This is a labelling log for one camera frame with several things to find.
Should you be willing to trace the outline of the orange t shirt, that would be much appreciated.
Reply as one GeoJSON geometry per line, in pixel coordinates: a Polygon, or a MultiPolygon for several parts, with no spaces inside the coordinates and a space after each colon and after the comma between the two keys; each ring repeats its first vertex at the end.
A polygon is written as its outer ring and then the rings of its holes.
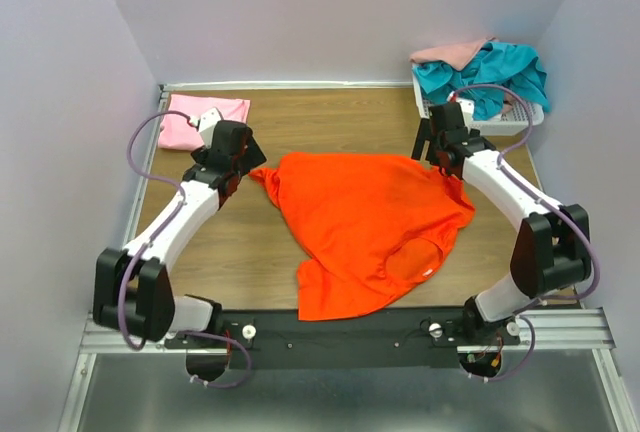
{"type": "Polygon", "coordinates": [[[377,312],[429,280],[475,207],[461,180],[399,155],[289,153],[250,177],[309,258],[298,317],[377,312]]]}

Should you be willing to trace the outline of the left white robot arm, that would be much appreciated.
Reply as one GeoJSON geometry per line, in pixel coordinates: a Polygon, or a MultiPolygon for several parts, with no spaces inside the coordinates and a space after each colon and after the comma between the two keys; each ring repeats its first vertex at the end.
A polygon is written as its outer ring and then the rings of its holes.
{"type": "Polygon", "coordinates": [[[195,233],[236,192],[250,171],[265,163],[252,129],[226,120],[217,110],[190,125],[203,144],[193,165],[170,184],[175,195],[153,222],[120,249],[97,258],[92,317],[119,331],[133,349],[169,333],[186,333],[201,347],[214,345],[222,332],[222,307],[196,296],[176,296],[170,272],[195,233]]]}

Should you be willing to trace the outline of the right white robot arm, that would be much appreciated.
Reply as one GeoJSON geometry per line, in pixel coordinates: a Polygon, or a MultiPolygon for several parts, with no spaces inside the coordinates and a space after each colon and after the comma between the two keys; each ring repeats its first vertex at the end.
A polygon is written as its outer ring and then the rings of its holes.
{"type": "Polygon", "coordinates": [[[463,306],[459,323],[467,341],[483,343],[516,313],[597,279],[587,211],[561,204],[526,180],[503,152],[466,124],[460,103],[425,109],[411,157],[474,186],[517,232],[508,273],[463,306]]]}

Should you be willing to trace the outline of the white plastic basket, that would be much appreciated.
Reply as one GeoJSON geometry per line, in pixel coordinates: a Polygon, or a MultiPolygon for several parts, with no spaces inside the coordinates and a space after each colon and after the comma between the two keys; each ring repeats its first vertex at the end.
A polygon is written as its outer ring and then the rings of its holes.
{"type": "Polygon", "coordinates": [[[512,101],[505,113],[500,113],[490,120],[475,120],[471,127],[479,130],[485,136],[515,136],[527,129],[528,118],[534,126],[544,121],[543,109],[539,104],[525,101],[523,105],[512,101]]]}

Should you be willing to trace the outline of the dusty pink t shirt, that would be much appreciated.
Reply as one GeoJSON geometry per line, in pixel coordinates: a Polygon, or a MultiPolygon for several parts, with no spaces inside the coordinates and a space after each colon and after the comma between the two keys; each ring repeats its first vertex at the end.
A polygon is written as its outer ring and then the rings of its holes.
{"type": "Polygon", "coordinates": [[[478,54],[482,47],[495,40],[495,37],[484,37],[470,42],[431,47],[413,52],[409,61],[412,64],[444,62],[457,71],[464,69],[478,54]]]}

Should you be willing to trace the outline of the teal t shirt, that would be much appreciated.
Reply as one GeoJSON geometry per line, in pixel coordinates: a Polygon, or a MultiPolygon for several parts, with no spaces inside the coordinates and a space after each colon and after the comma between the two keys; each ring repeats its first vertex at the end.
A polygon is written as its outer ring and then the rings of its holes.
{"type": "Polygon", "coordinates": [[[443,103],[458,92],[475,104],[474,118],[490,120],[500,114],[507,99],[497,85],[516,93],[525,101],[551,111],[546,94],[547,73],[536,49],[526,44],[493,40],[486,43],[461,71],[444,62],[412,64],[424,96],[433,103],[443,103]]]}

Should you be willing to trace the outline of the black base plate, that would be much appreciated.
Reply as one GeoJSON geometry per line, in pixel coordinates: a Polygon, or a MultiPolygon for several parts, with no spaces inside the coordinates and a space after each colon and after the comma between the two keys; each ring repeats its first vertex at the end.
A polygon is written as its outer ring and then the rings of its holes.
{"type": "Polygon", "coordinates": [[[226,310],[222,326],[248,350],[254,370],[456,368],[467,350],[520,343],[504,320],[465,331],[463,309],[455,306],[393,307],[322,322],[301,321],[294,309],[226,310]]]}

